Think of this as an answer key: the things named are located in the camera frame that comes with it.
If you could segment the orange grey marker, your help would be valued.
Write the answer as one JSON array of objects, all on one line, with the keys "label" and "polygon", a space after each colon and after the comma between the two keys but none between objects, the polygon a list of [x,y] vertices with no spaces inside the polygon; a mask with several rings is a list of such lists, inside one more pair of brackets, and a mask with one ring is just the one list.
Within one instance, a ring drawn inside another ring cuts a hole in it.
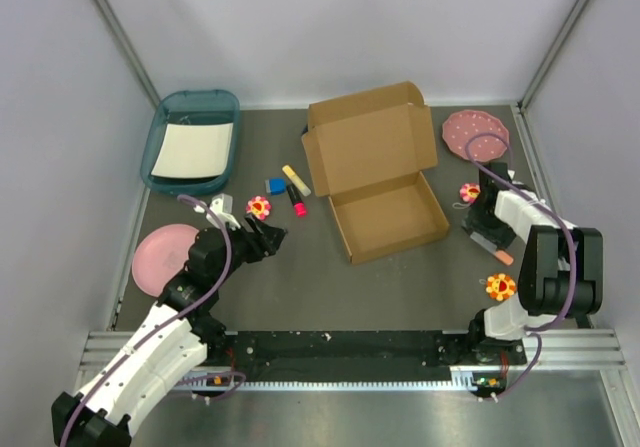
[{"label": "orange grey marker", "polygon": [[472,232],[470,234],[470,238],[477,243],[484,250],[489,252],[492,256],[494,256],[497,260],[502,262],[507,266],[511,266],[514,262],[513,257],[506,251],[499,249],[495,244],[486,239],[484,236],[477,232]]}]

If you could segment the brown cardboard box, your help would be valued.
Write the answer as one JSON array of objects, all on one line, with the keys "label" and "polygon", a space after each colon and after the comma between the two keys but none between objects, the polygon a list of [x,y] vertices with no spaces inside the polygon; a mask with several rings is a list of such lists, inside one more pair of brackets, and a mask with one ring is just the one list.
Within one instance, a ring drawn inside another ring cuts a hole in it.
[{"label": "brown cardboard box", "polygon": [[405,81],[316,102],[301,136],[352,264],[443,239],[450,224],[424,172],[438,156],[430,107]]}]

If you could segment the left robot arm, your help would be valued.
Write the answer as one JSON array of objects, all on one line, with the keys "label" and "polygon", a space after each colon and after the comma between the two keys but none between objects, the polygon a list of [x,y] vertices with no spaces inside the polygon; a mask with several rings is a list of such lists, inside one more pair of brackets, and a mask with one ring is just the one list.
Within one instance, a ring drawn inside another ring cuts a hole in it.
[{"label": "left robot arm", "polygon": [[198,230],[172,224],[150,234],[134,256],[142,286],[159,291],[141,326],[75,394],[51,407],[57,446],[128,446],[156,405],[195,367],[226,354],[224,326],[210,310],[228,277],[275,255],[287,232],[248,214],[232,227],[213,218]]}]

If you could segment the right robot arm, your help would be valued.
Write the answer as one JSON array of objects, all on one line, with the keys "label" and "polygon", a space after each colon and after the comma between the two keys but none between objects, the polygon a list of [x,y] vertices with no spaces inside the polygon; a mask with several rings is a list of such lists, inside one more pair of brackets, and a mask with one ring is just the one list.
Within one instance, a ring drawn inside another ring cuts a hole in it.
[{"label": "right robot arm", "polygon": [[490,362],[528,335],[600,310],[602,233],[560,218],[525,184],[513,180],[506,163],[480,166],[479,195],[462,227],[495,254],[517,239],[525,244],[516,279],[492,275],[487,280],[487,292],[497,303],[469,323],[465,347],[474,360]]}]

